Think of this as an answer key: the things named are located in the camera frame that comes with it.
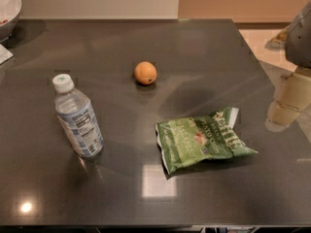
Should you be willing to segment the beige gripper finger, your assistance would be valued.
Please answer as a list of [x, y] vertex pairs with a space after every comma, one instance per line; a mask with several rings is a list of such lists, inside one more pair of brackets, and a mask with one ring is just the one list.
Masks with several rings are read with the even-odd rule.
[[310, 68], [298, 68], [281, 80], [268, 110], [267, 127], [289, 127], [311, 104]]

